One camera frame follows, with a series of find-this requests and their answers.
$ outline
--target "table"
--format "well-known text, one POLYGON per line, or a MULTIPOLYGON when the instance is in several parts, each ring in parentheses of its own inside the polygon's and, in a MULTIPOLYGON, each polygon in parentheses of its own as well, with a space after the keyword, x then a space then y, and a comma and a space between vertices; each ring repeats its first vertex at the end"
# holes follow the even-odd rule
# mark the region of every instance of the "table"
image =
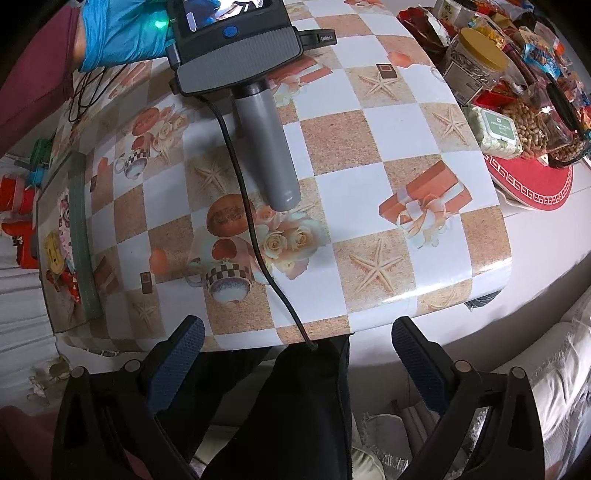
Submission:
MULTIPOLYGON (((500 290, 511 250, 479 147, 449 88, 377 0, 286 1, 338 45, 271 77, 302 201, 274 212, 247 176, 265 260, 312 339, 500 290)), ((187 314, 204 350, 300 342, 262 283, 222 134, 173 96, 166 60, 128 66, 53 158, 86 154, 90 254, 104 317, 62 334, 91 351, 147 351, 187 314)), ((241 143, 227 92, 214 95, 241 143)))

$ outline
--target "starfish print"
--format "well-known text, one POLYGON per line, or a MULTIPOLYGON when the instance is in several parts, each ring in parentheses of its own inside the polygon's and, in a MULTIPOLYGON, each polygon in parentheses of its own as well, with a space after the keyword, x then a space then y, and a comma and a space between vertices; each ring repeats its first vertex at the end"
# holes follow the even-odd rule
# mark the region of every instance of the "starfish print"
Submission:
POLYGON ((456 118, 453 115, 452 107, 449 108, 447 116, 439 115, 439 113, 435 112, 433 112, 433 116, 437 118, 437 120, 444 123, 446 126, 446 129, 443 132, 443 138, 447 138, 451 134, 456 134, 458 137, 460 137, 460 140, 462 140, 464 145, 468 145, 466 137, 462 133, 462 130, 460 130, 461 127, 467 125, 466 120, 464 119, 464 117, 462 117, 459 120, 456 120, 456 118))
POLYGON ((363 257, 359 257, 357 255, 351 255, 351 260, 359 264, 364 268, 368 268, 369 272, 365 276, 365 278, 361 281, 357 289, 355 290, 355 294, 360 293, 363 289, 365 289, 370 283, 377 278, 383 282, 383 284, 387 287, 387 289, 394 294, 394 286, 390 279, 386 276, 386 271, 392 268, 394 265, 399 263, 402 260, 402 257, 396 258, 388 258, 387 260, 382 259, 382 249, 384 247, 384 241, 380 238, 378 240, 378 244, 375 248, 374 258, 372 260, 366 260, 363 257))
POLYGON ((443 310, 452 305, 456 304, 456 300, 459 301, 459 292, 454 288, 449 293, 449 295, 445 296, 441 303, 427 303, 427 308, 430 312, 436 312, 437 310, 443 310))
POLYGON ((369 91, 365 94, 366 97, 370 96, 375 92, 383 91, 393 100, 398 100, 396 95, 394 95, 394 92, 390 89, 390 86, 396 83, 398 79, 383 79, 379 72, 376 78, 366 77, 365 75, 359 75, 359 78, 362 79, 364 82, 367 82, 370 85, 372 85, 369 91))
POLYGON ((150 326, 150 315, 156 311, 156 307, 147 306, 145 303, 143 305, 132 303, 132 307, 137 312, 140 322, 144 322, 148 328, 148 331, 152 332, 152 327, 150 326))
POLYGON ((229 166, 226 167, 218 167, 217 166, 217 161, 214 161, 212 163, 212 168, 205 168, 205 167, 196 167, 193 166, 193 168, 195 169, 195 173, 197 175, 199 175, 199 177, 201 177, 202 179, 202 184, 201 184, 201 188, 199 189, 199 191, 197 193, 202 192, 203 190, 205 190, 205 188, 207 188, 208 185, 213 185, 215 187, 217 187, 221 193, 226 193, 226 189, 224 188, 224 186, 222 185, 222 182, 220 181, 221 179, 221 173, 226 171, 229 166))

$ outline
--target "toy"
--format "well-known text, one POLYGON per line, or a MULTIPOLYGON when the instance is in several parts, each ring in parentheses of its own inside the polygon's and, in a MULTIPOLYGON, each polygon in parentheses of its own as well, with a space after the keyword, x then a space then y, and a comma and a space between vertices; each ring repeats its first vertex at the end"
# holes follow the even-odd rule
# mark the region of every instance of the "toy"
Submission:
POLYGON ((60 237, 56 231, 50 232, 43 240, 43 250, 49 260, 49 269, 45 273, 46 279, 57 292, 66 286, 72 299, 80 303, 80 291, 75 273, 70 271, 69 265, 61 252, 60 237))

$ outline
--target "plastic jar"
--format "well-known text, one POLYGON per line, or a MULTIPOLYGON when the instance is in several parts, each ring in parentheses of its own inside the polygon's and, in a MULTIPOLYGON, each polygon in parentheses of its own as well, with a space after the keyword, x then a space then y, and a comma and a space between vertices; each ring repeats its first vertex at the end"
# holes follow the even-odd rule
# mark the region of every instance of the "plastic jar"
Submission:
POLYGON ((447 49, 440 70, 460 105, 468 105, 482 89, 491 90, 508 65, 496 44, 472 28, 462 28, 447 49))

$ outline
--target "red sleeve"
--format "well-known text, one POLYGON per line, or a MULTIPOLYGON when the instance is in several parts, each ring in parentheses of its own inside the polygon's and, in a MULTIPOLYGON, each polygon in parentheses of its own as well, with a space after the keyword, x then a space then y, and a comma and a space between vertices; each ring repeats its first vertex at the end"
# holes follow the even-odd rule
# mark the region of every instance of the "red sleeve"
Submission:
POLYGON ((79 9, 62 8, 33 37, 0 89, 0 157, 72 96, 79 9))

